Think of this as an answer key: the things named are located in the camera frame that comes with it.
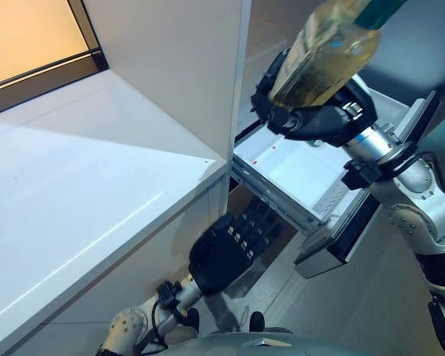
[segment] white cabinet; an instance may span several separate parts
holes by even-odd
[[[184,273],[230,176],[309,237],[300,273],[349,260],[377,204],[340,184],[348,157],[249,112],[318,3],[85,1],[111,69],[0,113],[0,354],[44,321],[106,323]],[[403,139],[435,107],[372,95]]]

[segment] wall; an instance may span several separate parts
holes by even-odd
[[[227,158],[244,2],[85,5],[112,70]]]

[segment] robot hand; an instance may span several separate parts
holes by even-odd
[[[238,217],[227,213],[195,242],[189,271],[203,295],[223,291],[249,268],[282,231],[277,215],[254,198]]]
[[[340,147],[376,121],[371,96],[359,76],[350,79],[323,106],[286,109],[271,102],[268,93],[288,52],[278,54],[251,96],[252,110],[262,123],[268,123],[269,130],[287,139],[321,139]]]

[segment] black cable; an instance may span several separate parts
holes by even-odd
[[[403,172],[407,171],[407,169],[409,169],[409,167],[411,165],[413,165],[414,163],[416,163],[418,161],[419,158],[422,158],[422,156],[424,154],[433,154],[433,152],[428,152],[428,151],[423,151],[420,152],[418,154],[416,154],[415,156],[410,157],[407,161],[405,161],[402,166],[398,169],[396,169],[395,171],[393,171],[394,177],[399,176],[400,174],[402,174]]]
[[[138,344],[136,344],[133,347],[133,355],[154,355],[161,351],[165,351],[168,348],[168,345],[166,344],[165,340],[163,340],[163,337],[159,334],[158,328],[156,327],[156,321],[155,321],[155,311],[156,307],[158,306],[159,301],[157,300],[154,304],[154,306],[151,309],[151,331],[146,334],[146,336],[143,338],[142,341],[140,341]],[[146,353],[142,353],[143,349],[149,344],[152,343],[152,340],[156,338],[158,340],[157,345],[163,346],[163,349],[150,351]]]
[[[155,311],[156,311],[158,304],[159,304],[159,300],[157,300],[155,302],[153,308],[151,309],[151,327],[152,327],[152,331],[154,332],[156,339],[158,340],[158,343],[161,346],[163,346],[164,349],[166,350],[168,348],[168,345],[166,344],[165,340],[163,340],[163,337],[160,335],[160,333],[158,332],[158,328],[156,327]]]
[[[432,164],[429,164],[429,165],[432,167],[433,173],[435,175],[435,178],[438,182],[440,189],[445,193],[444,175],[441,171],[440,164],[438,163],[437,156],[431,151],[422,151],[422,152],[419,152],[418,154],[416,154],[415,156],[410,157],[407,161],[405,161],[402,164],[402,166],[399,169],[393,171],[394,177],[397,177],[400,174],[402,174],[403,172],[405,172],[411,165],[413,165],[415,162],[417,162],[418,159],[423,158],[425,156],[430,157],[430,159],[433,163],[433,167],[432,167]]]

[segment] white shelf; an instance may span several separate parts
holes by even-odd
[[[110,70],[0,113],[0,342],[37,326],[226,170]]]

